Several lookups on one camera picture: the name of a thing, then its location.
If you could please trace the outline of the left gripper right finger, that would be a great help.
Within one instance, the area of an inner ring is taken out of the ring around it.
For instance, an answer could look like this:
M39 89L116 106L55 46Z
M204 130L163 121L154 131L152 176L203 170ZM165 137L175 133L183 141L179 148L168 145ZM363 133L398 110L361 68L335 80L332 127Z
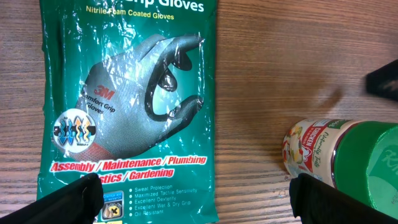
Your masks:
M289 195L293 216L302 224L395 224L395 218L308 174L290 181Z

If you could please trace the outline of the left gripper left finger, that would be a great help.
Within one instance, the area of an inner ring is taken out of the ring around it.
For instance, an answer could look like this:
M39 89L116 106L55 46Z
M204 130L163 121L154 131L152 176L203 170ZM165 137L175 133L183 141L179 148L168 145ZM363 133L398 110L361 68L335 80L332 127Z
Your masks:
M87 174L1 218L1 224L91 224L103 208L99 176Z

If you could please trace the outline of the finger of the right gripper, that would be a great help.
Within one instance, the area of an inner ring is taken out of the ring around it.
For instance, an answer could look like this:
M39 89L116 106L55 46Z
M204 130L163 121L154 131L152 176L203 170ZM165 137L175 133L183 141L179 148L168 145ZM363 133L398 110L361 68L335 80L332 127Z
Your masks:
M397 101L397 60L367 74L365 87L372 95Z

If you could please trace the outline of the green lid jar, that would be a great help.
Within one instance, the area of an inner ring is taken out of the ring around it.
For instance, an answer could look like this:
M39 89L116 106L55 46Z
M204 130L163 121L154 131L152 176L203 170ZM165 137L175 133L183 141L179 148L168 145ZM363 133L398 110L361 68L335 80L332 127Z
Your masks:
M305 119L282 141L293 177L306 173L397 218L397 124L350 119Z

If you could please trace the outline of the green 3M gloves packet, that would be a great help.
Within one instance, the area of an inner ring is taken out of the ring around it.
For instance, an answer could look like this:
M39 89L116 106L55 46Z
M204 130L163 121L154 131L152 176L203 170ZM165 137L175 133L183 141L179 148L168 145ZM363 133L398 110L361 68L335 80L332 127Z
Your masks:
M99 176L100 223L215 223L214 0L41 0L37 197Z

